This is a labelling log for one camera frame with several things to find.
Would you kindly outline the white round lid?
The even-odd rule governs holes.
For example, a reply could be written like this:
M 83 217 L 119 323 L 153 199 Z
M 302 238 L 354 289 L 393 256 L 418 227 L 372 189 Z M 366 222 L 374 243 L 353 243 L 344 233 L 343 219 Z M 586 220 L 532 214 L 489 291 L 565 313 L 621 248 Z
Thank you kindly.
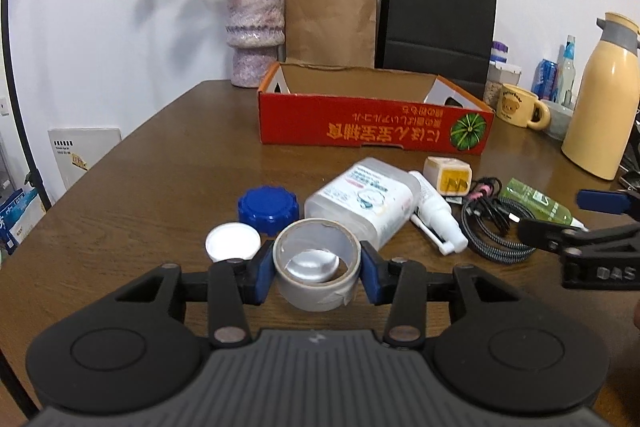
M 250 225 L 227 222 L 211 229 L 205 239 L 205 251 L 213 262 L 250 260 L 262 246 L 260 234 Z

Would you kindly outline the white spray bottle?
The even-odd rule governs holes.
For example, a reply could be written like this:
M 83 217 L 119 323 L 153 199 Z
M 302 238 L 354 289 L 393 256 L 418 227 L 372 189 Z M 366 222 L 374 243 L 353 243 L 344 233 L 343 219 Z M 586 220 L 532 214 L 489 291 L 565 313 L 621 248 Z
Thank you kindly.
M 431 239 L 443 256 L 462 253 L 468 247 L 468 239 L 448 202 L 420 172 L 412 170 L 409 174 L 420 185 L 420 196 L 410 221 Z

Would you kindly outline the clear plastic wipes container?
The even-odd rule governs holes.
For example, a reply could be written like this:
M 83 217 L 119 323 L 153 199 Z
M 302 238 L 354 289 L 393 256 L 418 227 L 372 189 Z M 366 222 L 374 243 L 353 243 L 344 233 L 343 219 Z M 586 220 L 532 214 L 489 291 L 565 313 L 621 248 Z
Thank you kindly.
M 367 157 L 306 199 L 306 218 L 335 221 L 377 251 L 407 223 L 421 196 L 407 171 Z

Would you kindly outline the blue ribbed cap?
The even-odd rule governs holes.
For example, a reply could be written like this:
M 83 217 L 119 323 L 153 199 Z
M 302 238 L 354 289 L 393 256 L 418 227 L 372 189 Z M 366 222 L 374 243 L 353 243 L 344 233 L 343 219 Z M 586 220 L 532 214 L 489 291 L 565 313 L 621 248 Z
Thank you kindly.
M 258 233 L 276 237 L 300 218 L 296 196 L 284 187 L 260 186 L 246 191 L 238 200 L 239 221 Z

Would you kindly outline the grey tape roll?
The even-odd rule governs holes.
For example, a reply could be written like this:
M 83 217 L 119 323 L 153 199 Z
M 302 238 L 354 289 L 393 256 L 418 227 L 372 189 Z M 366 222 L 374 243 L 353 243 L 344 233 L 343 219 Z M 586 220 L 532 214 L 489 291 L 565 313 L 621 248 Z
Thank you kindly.
M 274 240 L 272 261 L 280 294 L 299 310 L 331 311 L 348 306 L 355 297 L 361 246 L 335 221 L 292 223 Z

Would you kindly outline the cream yellow plug adapter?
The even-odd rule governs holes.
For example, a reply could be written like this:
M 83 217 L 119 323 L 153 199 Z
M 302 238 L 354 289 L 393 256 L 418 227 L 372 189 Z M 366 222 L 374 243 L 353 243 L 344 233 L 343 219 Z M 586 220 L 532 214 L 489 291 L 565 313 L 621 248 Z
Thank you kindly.
M 440 195 L 457 197 L 469 194 L 473 173 L 471 166 L 458 158 L 428 156 L 423 176 Z

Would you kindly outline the cream thermos jug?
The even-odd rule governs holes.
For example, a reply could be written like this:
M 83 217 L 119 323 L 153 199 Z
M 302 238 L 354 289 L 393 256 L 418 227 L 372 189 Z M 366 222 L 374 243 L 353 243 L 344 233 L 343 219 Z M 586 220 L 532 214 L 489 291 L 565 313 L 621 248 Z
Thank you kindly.
M 607 12 L 582 74 L 582 82 L 562 144 L 575 165 L 611 181 L 623 158 L 639 104 L 639 25 Z

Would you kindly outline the grey ceramic cup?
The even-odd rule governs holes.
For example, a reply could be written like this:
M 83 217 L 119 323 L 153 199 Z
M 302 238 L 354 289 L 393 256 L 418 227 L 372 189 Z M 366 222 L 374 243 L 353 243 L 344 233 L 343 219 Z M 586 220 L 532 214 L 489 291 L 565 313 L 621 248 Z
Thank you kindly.
M 550 114 L 550 121 L 544 128 L 544 133 L 556 141 L 563 141 L 574 112 L 568 107 L 551 101 L 544 101 L 544 106 L 549 109 Z

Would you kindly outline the yellow bear mug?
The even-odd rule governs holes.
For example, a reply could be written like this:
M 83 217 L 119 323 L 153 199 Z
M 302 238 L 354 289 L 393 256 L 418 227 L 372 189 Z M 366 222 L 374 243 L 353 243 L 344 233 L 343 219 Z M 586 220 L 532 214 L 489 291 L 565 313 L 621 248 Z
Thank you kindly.
M 550 109 L 535 93 L 509 83 L 500 89 L 497 117 L 512 126 L 536 131 L 547 129 L 551 122 Z

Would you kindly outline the blue drink can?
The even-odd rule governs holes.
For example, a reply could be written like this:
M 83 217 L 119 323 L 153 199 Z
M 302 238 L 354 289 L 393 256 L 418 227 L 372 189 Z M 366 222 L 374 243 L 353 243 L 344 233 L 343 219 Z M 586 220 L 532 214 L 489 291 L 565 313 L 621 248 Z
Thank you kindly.
M 555 80 L 558 64 L 545 58 L 536 67 L 532 92 L 542 101 L 554 101 L 556 95 Z

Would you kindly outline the clear food storage container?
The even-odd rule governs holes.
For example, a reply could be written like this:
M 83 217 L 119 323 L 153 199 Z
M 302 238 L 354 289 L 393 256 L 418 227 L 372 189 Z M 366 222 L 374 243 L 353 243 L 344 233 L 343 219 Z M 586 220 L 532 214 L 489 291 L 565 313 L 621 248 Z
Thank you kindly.
M 505 62 L 490 61 L 483 93 L 483 102 L 492 109 L 496 109 L 501 87 L 504 84 L 516 86 L 520 81 L 522 69 L 520 66 Z

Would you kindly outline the red cardboard box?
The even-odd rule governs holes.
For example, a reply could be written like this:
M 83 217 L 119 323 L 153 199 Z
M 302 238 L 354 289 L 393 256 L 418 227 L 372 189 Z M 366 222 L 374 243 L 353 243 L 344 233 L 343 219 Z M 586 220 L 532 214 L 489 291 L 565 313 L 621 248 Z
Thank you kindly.
M 257 91 L 260 141 L 483 153 L 495 112 L 437 75 L 274 64 Z

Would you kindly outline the purple lidded jar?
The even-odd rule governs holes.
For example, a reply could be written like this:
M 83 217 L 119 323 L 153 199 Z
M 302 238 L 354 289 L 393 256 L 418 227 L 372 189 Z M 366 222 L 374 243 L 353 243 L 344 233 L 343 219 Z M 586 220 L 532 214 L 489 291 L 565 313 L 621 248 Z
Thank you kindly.
M 509 47 L 501 41 L 494 41 L 490 50 L 490 59 L 496 63 L 506 63 L 509 56 Z

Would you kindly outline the white booklet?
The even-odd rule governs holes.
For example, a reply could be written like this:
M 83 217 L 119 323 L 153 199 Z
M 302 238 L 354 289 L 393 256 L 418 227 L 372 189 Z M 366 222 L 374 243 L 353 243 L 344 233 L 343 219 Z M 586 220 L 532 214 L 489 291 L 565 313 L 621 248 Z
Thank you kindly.
M 122 141 L 114 127 L 58 128 L 48 135 L 66 190 Z

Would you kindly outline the blue white package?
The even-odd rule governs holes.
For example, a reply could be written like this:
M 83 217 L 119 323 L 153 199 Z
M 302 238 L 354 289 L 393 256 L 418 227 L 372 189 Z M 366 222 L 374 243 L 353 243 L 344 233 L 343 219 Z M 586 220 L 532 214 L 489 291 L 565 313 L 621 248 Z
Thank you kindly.
M 11 256 L 46 213 L 35 188 L 15 191 L 1 204 L 1 250 Z

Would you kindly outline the purple ceramic vase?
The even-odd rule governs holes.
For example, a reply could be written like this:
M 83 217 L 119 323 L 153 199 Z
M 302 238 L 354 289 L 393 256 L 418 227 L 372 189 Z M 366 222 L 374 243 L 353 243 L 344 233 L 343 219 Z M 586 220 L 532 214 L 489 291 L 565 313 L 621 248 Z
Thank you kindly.
M 285 43 L 284 0 L 227 0 L 227 8 L 231 82 L 235 87 L 258 88 Z

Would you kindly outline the black paper bag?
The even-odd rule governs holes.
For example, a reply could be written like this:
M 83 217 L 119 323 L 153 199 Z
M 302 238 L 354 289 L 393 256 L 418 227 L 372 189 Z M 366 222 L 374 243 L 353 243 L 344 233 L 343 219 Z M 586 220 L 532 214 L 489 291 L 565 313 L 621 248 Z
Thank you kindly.
M 497 0 L 380 0 L 374 66 L 439 75 L 481 98 L 496 12 Z

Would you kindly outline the brown paper bag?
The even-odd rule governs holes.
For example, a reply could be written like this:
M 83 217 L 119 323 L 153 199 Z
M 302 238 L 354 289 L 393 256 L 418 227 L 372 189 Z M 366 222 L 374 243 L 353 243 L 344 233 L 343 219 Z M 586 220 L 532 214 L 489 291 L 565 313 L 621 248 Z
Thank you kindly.
M 378 0 L 285 0 L 289 63 L 374 66 Z

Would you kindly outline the black light stand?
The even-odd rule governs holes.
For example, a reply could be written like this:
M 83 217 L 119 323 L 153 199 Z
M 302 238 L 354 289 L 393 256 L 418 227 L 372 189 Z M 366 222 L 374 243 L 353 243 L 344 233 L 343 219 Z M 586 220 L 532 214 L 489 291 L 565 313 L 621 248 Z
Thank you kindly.
M 20 98 L 18 97 L 11 48 L 10 17 L 10 0 L 1 0 L 1 52 L 4 75 L 6 75 L 6 92 L 8 92 L 17 139 L 20 142 L 23 156 L 26 160 L 27 173 L 25 181 L 37 191 L 44 211 L 49 211 L 52 207 L 52 202 L 44 187 L 40 170 L 30 147 L 21 111 Z M 1 384 L 6 388 L 9 396 L 28 421 L 39 413 L 35 401 L 17 377 L 4 353 L 1 353 Z

